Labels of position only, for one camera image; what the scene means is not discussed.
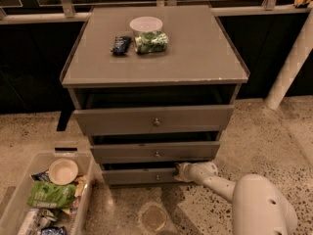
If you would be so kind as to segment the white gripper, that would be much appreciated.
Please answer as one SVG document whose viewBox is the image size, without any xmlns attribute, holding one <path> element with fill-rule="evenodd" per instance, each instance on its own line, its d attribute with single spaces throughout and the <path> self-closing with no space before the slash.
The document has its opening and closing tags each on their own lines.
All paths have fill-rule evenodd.
<svg viewBox="0 0 313 235">
<path fill-rule="evenodd" d="M 197 179 L 197 167 L 190 163 L 175 163 L 176 170 L 179 171 L 174 179 L 178 182 L 192 182 Z"/>
</svg>

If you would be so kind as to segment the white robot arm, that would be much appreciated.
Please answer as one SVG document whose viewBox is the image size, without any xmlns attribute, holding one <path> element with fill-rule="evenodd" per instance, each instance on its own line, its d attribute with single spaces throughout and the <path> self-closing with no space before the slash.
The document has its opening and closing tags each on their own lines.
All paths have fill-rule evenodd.
<svg viewBox="0 0 313 235">
<path fill-rule="evenodd" d="M 177 181 L 197 183 L 232 204 L 233 235 L 292 235 L 296 211 L 269 179 L 246 174 L 237 182 L 218 176 L 216 164 L 178 163 Z"/>
</svg>

